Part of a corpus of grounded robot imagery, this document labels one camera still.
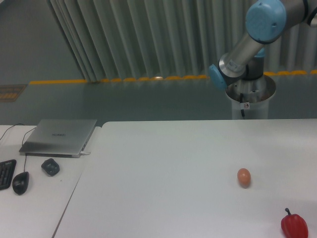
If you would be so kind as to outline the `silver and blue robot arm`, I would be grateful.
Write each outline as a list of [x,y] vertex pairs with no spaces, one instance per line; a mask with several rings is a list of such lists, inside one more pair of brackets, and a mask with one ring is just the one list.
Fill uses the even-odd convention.
[[247,64],[265,45],[275,42],[283,32],[300,23],[316,27],[315,0],[259,0],[254,3],[246,14],[246,33],[217,65],[209,67],[212,82],[217,88],[226,89],[245,77]]

